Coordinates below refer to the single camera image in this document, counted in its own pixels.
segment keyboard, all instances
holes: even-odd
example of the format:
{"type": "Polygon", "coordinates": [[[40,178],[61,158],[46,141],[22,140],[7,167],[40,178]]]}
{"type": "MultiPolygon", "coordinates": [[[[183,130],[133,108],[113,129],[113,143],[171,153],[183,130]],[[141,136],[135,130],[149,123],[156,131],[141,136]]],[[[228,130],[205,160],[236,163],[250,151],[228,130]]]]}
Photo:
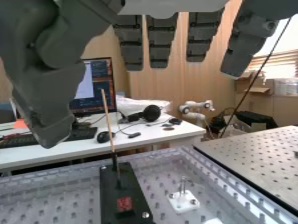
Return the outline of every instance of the keyboard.
{"type": "MultiPolygon", "coordinates": [[[[97,128],[84,128],[84,129],[75,129],[71,132],[71,135],[64,142],[85,140],[95,138],[97,132],[97,128]]],[[[24,134],[14,136],[8,139],[4,139],[0,142],[0,149],[14,148],[14,147],[23,147],[30,145],[39,145],[39,142],[35,139],[32,134],[24,134]]]]}

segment thin stick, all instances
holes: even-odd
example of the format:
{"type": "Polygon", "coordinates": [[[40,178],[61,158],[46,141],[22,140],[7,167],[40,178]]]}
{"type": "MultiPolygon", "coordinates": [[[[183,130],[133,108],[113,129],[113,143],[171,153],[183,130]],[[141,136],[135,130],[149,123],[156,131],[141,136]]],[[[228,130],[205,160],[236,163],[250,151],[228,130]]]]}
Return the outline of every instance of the thin stick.
{"type": "Polygon", "coordinates": [[[112,129],[111,129],[111,122],[109,122],[109,111],[108,111],[108,106],[107,106],[107,98],[105,98],[105,90],[104,89],[101,89],[101,96],[103,96],[103,102],[104,102],[104,108],[105,108],[107,125],[108,125],[108,130],[109,130],[109,143],[111,143],[112,158],[113,158],[113,168],[117,170],[119,186],[120,186],[120,169],[119,169],[117,154],[116,154],[116,150],[115,150],[115,142],[113,142],[113,135],[112,135],[112,129]]]}
{"type": "Polygon", "coordinates": [[[104,102],[104,108],[105,108],[105,117],[107,117],[107,125],[109,130],[109,143],[111,143],[111,149],[115,153],[115,143],[113,143],[113,135],[112,135],[112,129],[111,129],[111,122],[109,122],[109,111],[107,106],[107,98],[105,98],[105,90],[101,89],[101,96],[103,96],[103,102],[104,102]]]}

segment red object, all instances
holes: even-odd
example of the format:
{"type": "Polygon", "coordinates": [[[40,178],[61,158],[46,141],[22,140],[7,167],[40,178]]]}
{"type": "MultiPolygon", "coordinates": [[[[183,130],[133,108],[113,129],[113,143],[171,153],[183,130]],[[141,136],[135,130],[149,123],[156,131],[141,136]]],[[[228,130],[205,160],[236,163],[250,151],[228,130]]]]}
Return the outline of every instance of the red object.
{"type": "Polygon", "coordinates": [[[14,128],[15,129],[28,128],[27,125],[26,125],[26,121],[24,120],[18,120],[16,123],[14,124],[14,128]]]}
{"type": "Polygon", "coordinates": [[[117,199],[117,210],[120,213],[133,210],[132,198],[127,197],[117,199]]]}

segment white desk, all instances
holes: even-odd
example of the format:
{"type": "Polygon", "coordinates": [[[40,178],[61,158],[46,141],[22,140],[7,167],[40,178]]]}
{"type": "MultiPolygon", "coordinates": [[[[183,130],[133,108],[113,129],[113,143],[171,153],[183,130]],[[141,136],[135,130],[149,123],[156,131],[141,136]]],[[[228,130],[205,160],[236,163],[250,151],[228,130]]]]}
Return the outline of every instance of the white desk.
{"type": "MultiPolygon", "coordinates": [[[[88,121],[92,123],[101,116],[103,115],[95,115],[91,118],[81,119],[81,121],[88,121]]],[[[164,114],[155,123],[167,121],[169,118],[171,116],[164,114]]],[[[119,131],[116,121],[116,114],[112,113],[111,123],[113,132],[119,131]]],[[[120,127],[123,129],[132,124],[123,124],[120,127]]],[[[8,126],[8,124],[0,125],[0,130],[4,129],[2,126],[8,126]]],[[[105,118],[93,126],[99,127],[99,133],[107,131],[108,128],[105,118]]],[[[27,131],[28,129],[2,131],[0,136],[27,131]]],[[[117,151],[141,148],[144,146],[156,145],[164,142],[169,142],[172,146],[193,144],[195,141],[200,141],[202,135],[205,134],[205,129],[185,121],[181,123],[181,125],[175,126],[173,131],[164,131],[161,124],[152,127],[148,127],[145,124],[140,124],[125,129],[124,131],[129,134],[141,132],[141,136],[129,139],[128,136],[121,132],[117,133],[115,137],[115,147],[117,151]]],[[[64,142],[51,149],[46,149],[39,145],[0,149],[0,170],[10,171],[16,168],[30,167],[46,163],[55,163],[59,161],[68,161],[71,159],[84,158],[93,155],[108,154],[109,152],[109,142],[100,144],[97,143],[96,138],[89,140],[64,142]]]]}

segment black base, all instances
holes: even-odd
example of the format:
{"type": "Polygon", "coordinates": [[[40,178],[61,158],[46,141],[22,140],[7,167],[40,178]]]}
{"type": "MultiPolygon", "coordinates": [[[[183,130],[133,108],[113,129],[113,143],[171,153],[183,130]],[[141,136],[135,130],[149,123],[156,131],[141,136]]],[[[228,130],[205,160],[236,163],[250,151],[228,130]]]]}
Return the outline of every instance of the black base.
{"type": "Polygon", "coordinates": [[[153,224],[153,215],[132,169],[120,163],[117,171],[109,165],[100,169],[101,224],[153,224]]]}

